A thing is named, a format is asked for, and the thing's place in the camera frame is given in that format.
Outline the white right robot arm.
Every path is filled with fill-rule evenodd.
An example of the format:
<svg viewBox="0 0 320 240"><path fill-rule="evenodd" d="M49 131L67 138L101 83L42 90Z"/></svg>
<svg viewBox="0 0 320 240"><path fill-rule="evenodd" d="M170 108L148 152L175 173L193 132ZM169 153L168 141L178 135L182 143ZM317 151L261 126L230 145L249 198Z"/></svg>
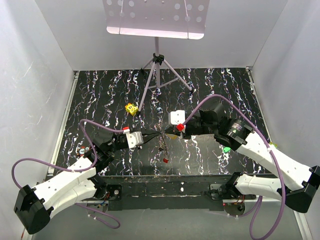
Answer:
<svg viewBox="0 0 320 240"><path fill-rule="evenodd" d="M276 200L285 197L285 205L299 213L307 213L320 186L319 166L301 164L279 151L249 125L226 116L219 102L208 109L198 109L189 121L184 110L171 111L170 128L166 133L183 139L213 135L216 142L242 154L274 174L274 178L250 176L235 172L231 178L210 194L217 199L237 199L240 196L263 196Z"/></svg>

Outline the metal key ring disc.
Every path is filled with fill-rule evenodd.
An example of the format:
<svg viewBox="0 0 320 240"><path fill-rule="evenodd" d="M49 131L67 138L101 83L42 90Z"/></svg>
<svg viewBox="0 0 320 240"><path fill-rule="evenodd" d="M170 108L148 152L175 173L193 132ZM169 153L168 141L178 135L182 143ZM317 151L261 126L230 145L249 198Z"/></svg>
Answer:
<svg viewBox="0 0 320 240"><path fill-rule="evenodd" d="M159 151L164 154L164 158L168 159L169 158L169 152L168 152L168 146L166 144L166 135L164 132L161 132L159 135Z"/></svg>

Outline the yellow tag key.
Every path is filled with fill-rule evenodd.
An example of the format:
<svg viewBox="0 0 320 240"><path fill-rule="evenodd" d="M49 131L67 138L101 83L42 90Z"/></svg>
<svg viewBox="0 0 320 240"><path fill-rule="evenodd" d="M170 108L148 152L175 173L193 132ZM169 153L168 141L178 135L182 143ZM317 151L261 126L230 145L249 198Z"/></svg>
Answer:
<svg viewBox="0 0 320 240"><path fill-rule="evenodd" d="M175 135L175 134L169 134L169 133L167 133L166 135L167 135L169 138L173 139L173 140L175 140L175 139L178 138L178 136Z"/></svg>

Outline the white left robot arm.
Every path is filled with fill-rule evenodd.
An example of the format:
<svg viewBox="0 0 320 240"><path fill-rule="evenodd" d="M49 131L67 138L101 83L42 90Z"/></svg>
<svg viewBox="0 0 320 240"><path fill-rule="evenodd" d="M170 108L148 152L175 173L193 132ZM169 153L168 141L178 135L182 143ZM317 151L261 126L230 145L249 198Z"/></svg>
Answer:
<svg viewBox="0 0 320 240"><path fill-rule="evenodd" d="M91 147L73 165L53 178L34 187L23 186L14 206L14 212L33 235L42 230L57 213L82 200L107 199L112 196L99 173L114 160L114 153L142 145L159 136L159 131L107 134L93 140Z"/></svg>

